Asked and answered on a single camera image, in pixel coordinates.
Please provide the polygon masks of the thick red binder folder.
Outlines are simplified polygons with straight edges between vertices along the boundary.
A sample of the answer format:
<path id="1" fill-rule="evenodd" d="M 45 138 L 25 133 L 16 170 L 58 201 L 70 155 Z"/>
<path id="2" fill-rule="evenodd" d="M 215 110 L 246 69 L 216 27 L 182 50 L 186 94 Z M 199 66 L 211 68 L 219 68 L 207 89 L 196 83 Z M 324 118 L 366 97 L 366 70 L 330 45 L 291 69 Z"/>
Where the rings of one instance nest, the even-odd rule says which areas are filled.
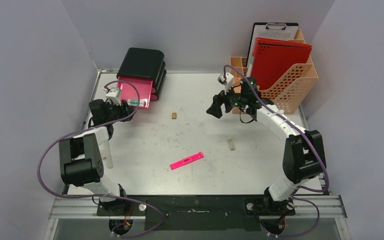
<path id="1" fill-rule="evenodd" d="M 294 64 L 305 64 L 312 45 L 288 40 L 257 37 L 248 61 L 250 76 L 261 91 L 267 90 Z"/>

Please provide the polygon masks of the green white glue stick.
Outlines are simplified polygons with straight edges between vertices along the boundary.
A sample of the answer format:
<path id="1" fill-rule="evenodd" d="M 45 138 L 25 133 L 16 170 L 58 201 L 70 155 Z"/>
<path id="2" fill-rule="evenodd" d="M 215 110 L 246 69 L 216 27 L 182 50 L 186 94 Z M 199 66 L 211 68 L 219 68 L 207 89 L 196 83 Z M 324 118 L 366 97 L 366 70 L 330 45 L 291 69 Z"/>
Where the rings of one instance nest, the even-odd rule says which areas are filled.
<path id="1" fill-rule="evenodd" d="M 146 101 L 141 99 L 128 99 L 127 104 L 131 107 L 145 107 Z"/>

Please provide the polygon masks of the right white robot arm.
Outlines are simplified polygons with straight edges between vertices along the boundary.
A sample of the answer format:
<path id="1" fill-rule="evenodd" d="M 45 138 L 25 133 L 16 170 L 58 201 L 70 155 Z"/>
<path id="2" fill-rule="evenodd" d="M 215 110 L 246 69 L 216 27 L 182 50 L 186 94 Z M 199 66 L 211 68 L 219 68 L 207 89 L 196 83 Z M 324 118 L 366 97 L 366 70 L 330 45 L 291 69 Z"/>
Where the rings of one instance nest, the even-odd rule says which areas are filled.
<path id="1" fill-rule="evenodd" d="M 216 118 L 237 108 L 261 123 L 284 143 L 282 172 L 262 196 L 253 202 L 252 210 L 257 215 L 274 216 L 292 214 L 293 195 L 304 183 L 326 172 L 326 158 L 322 135 L 316 130 L 307 130 L 289 120 L 268 98 L 262 97 L 254 80 L 243 79 L 240 91 L 235 92 L 234 80 L 221 75 L 218 82 L 224 89 L 213 96 L 206 113 Z"/>

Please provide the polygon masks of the black pink drawer unit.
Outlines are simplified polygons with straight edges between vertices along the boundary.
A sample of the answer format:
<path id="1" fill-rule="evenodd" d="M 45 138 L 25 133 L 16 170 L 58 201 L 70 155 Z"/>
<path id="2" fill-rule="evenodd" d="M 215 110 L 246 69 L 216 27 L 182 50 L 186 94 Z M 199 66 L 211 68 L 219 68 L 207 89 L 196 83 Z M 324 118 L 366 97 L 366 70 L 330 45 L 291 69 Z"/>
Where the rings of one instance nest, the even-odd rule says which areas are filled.
<path id="1" fill-rule="evenodd" d="M 157 49 L 130 47 L 116 74 L 116 79 L 133 84 L 139 91 L 142 109 L 159 97 L 160 87 L 167 73 L 165 55 Z"/>

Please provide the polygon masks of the pink highlighter marker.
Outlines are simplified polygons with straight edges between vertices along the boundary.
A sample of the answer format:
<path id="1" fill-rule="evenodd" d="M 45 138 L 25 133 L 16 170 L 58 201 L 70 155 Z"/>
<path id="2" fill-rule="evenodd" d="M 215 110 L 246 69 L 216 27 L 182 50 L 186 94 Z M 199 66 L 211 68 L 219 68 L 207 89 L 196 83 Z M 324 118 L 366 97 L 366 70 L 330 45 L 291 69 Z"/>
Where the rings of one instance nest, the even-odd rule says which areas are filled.
<path id="1" fill-rule="evenodd" d="M 179 161 L 176 161 L 176 162 L 170 164 L 170 169 L 171 170 L 178 169 L 178 168 L 180 168 L 182 166 L 185 166 L 187 164 L 190 164 L 190 163 L 192 163 L 194 161 L 200 160 L 203 157 L 204 157 L 204 154 L 200 151 L 200 152 L 198 152 L 196 154 L 190 155 L 190 156 L 188 156 L 186 158 L 183 158 L 182 160 L 179 160 Z"/>

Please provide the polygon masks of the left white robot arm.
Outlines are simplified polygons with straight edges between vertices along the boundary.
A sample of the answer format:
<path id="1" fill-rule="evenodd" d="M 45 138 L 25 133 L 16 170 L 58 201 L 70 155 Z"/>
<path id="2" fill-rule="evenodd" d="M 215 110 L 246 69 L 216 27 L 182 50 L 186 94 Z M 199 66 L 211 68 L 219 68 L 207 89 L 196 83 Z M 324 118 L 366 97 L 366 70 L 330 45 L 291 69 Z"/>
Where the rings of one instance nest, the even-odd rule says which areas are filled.
<path id="1" fill-rule="evenodd" d="M 90 130 L 59 141 L 60 175 L 66 185 L 89 190 L 99 198 L 99 207 L 108 213 L 125 215 L 131 209 L 126 192 L 105 175 L 113 166 L 109 141 L 114 134 L 112 122 L 132 119 L 134 108 L 126 100 L 97 99 L 89 103 Z"/>

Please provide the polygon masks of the black clipboard with paper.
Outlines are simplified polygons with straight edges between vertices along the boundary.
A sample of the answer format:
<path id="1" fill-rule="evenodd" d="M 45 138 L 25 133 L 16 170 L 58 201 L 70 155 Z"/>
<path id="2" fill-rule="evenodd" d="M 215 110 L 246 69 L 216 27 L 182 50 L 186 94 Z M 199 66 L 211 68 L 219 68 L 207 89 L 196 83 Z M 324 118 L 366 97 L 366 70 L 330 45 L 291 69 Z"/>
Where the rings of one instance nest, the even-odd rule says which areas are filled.
<path id="1" fill-rule="evenodd" d="M 251 63 L 256 38 L 293 40 L 298 28 L 296 22 L 255 22 L 251 30 L 246 66 Z"/>

